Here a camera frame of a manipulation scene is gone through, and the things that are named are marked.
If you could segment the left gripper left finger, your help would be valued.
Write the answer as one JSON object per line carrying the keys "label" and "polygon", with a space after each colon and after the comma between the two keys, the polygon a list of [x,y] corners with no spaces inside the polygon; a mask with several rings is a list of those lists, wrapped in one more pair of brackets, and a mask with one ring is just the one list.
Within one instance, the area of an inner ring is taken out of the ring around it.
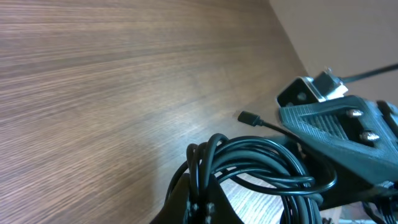
{"label": "left gripper left finger", "polygon": [[195,199],[190,176],[184,173],[151,224],[239,224],[243,221],[232,208],[215,176],[205,193]]}

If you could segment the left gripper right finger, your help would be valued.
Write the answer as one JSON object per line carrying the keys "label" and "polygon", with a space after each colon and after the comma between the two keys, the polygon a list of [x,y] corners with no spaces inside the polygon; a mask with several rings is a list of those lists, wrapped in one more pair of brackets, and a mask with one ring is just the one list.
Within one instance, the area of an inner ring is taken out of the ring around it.
{"label": "left gripper right finger", "polygon": [[397,196],[397,107],[346,96],[279,109],[281,124],[333,164],[322,210]]}

